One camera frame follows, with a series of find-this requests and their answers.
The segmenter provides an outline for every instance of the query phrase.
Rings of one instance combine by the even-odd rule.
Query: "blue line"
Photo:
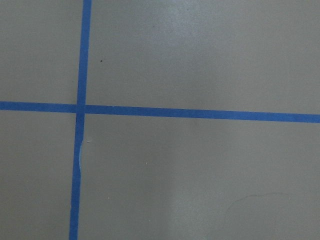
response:
[[[87,105],[86,114],[320,123],[319,114]]]
[[[50,113],[75,113],[76,105],[60,103],[0,101],[0,110]]]
[[[76,102],[74,153],[71,189],[71,210],[69,240],[78,239],[80,186],[81,186],[81,146],[84,139],[87,71],[90,35],[91,0],[83,0],[78,89]]]

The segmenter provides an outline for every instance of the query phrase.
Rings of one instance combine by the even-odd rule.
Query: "gray floor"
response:
[[[320,1],[94,0],[87,104],[319,114]],[[0,101],[75,104],[82,2],[0,2]],[[75,114],[0,111],[0,239],[68,239]],[[79,240],[318,240],[320,125],[87,114]]]

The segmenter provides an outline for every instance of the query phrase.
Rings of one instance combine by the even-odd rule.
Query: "horizontal blue line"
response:
[[[0,101],[0,110],[76,113],[75,104]],[[320,114],[86,105],[86,114],[320,123]]]
[[[86,114],[320,123],[319,114],[86,105]]]
[[[75,104],[0,101],[0,110],[75,113]]]

